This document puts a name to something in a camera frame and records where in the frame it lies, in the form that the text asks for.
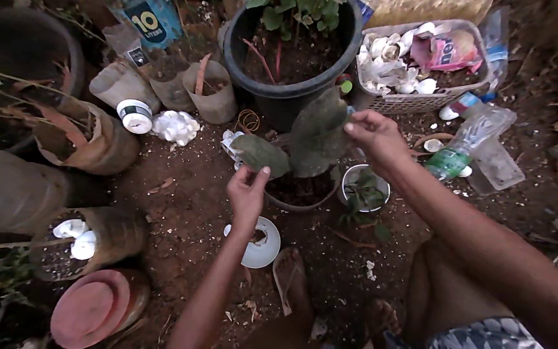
red lid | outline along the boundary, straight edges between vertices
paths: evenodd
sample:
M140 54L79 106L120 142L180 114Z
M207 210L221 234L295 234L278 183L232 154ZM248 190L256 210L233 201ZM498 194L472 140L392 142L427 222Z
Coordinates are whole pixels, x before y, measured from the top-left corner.
M83 349L111 335L126 313L130 288L116 270L100 270L75 282L59 299L51 316L55 342Z

shorts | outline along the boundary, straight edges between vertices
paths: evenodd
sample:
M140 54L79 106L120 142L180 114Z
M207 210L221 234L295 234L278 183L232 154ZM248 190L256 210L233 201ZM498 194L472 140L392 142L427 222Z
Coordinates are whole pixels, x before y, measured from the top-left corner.
M399 336L384 332L389 349L409 349ZM543 349L514 317L492 317L431 337L428 349Z

plastic basket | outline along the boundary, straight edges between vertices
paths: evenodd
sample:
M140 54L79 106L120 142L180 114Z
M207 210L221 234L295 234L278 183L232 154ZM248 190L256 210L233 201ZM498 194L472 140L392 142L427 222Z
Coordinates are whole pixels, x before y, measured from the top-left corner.
M472 22L463 19L434 20L432 22L436 26L444 23L451 23L452 30L464 29L468 31L476 39L475 43L477 45L477 50L479 51L479 53L482 55L482 57L486 57L484 41L481 38L479 29ZM377 33L383 36L391 36L393 33L402 35L409 30L419 28L424 23L426 22L369 28L363 31L363 35L369 33ZM491 71L491 64L485 59L484 63L481 65L477 72L480 80L476 84L439 89L437 93L434 94L378 95L367 91L363 87L363 82L361 81L361 67L358 64L356 65L356 72L359 80L358 87L361 94L364 94L361 99L365 100L365 104L368 106L368 109L373 109L382 114L405 114L413 112L435 111L444 107L454 99L458 98L462 93L466 91L477 90L484 87L489 80Z

black bucket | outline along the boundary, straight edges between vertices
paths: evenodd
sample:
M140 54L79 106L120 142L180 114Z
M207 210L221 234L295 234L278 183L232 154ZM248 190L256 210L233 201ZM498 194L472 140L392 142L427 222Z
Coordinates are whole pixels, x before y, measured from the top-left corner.
M269 85L254 81L244 75L243 64L249 46L243 38L251 41L264 6L247 9L242 6L228 28L225 36L225 63L234 82L255 96L255 101L265 119L279 132L290 132L292 123L301 110L328 87L332 86L356 57L361 45L363 21L355 0L339 6L339 26L336 28L344 54L322 74L298 84Z

hand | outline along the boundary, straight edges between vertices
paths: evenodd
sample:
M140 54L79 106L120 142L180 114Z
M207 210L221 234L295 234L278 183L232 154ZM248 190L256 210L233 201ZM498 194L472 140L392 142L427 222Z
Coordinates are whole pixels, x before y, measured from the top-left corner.
M398 124L372 110L352 114L352 122L344 125L344 130L363 149L374 172L389 178L393 168L405 161L411 161L406 141L398 131Z
M251 186L247 184L250 176L255 176ZM257 218L262 213L264 187L268 177L270 177L270 167L263 167L256 175L251 167L244 164L229 180L228 197L234 214L232 227L250 230L253 234Z

